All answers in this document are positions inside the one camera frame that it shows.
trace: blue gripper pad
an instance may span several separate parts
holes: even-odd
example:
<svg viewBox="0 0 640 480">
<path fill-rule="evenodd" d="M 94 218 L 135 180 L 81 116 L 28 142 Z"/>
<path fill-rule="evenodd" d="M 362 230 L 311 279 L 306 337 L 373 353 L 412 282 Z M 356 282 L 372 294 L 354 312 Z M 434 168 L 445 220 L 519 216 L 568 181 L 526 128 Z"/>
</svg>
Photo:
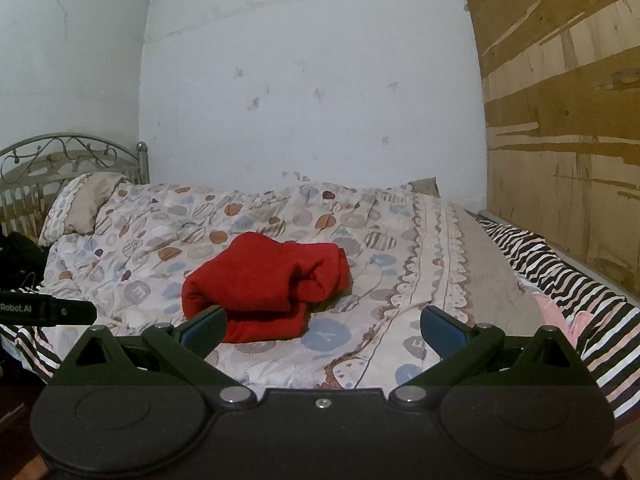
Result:
<svg viewBox="0 0 640 480">
<path fill-rule="evenodd" d="M 176 327 L 178 342 L 201 358 L 218 346 L 226 332 L 226 314 L 212 306 Z"/>
<path fill-rule="evenodd" d="M 446 359 L 466 346 L 472 329 L 434 305 L 427 305 L 420 314 L 420 332 L 441 359 Z"/>
</svg>

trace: red cloth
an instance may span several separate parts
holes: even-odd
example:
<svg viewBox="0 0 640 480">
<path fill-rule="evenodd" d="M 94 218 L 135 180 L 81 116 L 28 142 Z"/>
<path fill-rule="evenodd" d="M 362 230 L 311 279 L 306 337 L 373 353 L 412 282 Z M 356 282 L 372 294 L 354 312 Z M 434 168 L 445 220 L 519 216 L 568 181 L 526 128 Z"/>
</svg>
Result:
<svg viewBox="0 0 640 480">
<path fill-rule="evenodd" d="M 335 244 L 280 243 L 243 233 L 187 276 L 182 310 L 187 319 L 212 304 L 228 320 L 225 343 L 299 337 L 307 303 L 349 286 L 349 264 Z"/>
</svg>

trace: black cloth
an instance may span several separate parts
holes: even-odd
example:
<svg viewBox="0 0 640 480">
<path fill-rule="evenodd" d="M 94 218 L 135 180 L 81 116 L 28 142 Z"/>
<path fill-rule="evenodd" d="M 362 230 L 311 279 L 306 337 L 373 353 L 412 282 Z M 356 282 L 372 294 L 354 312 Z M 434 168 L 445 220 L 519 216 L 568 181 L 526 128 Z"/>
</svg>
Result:
<svg viewBox="0 0 640 480">
<path fill-rule="evenodd" d="M 41 248 L 23 234 L 5 236 L 0 226 L 0 290 L 39 284 L 48 254 L 49 248 Z"/>
</svg>

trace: pink fabric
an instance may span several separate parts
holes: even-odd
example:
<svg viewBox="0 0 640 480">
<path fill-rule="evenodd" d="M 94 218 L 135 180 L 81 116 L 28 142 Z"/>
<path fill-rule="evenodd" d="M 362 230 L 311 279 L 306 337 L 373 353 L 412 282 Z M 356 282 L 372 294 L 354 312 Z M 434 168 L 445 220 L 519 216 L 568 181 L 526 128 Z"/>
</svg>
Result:
<svg viewBox="0 0 640 480">
<path fill-rule="evenodd" d="M 544 294 L 533 294 L 533 297 L 536 298 L 538 302 L 545 324 L 557 326 L 562 330 L 562 333 L 568 339 L 569 343 L 575 348 L 578 344 L 580 334 L 587 327 L 591 319 L 593 319 L 593 314 L 580 311 L 574 316 L 574 321 L 571 323 L 571 326 L 569 326 L 562 312 L 560 312 L 560 309 L 554 303 L 554 300 Z"/>
</svg>

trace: wood grain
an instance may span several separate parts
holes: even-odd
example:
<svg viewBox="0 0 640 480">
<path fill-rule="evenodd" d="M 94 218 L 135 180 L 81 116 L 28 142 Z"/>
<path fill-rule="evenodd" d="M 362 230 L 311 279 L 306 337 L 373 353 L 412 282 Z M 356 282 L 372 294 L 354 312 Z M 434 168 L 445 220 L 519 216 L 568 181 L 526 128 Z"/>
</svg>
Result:
<svg viewBox="0 0 640 480">
<path fill-rule="evenodd" d="M 640 0 L 468 0 L 488 205 L 640 296 Z"/>
<path fill-rule="evenodd" d="M 37 456 L 30 460 L 20 470 L 20 472 L 14 476 L 14 480 L 39 480 L 49 472 L 47 465 L 41 456 Z"/>
</svg>

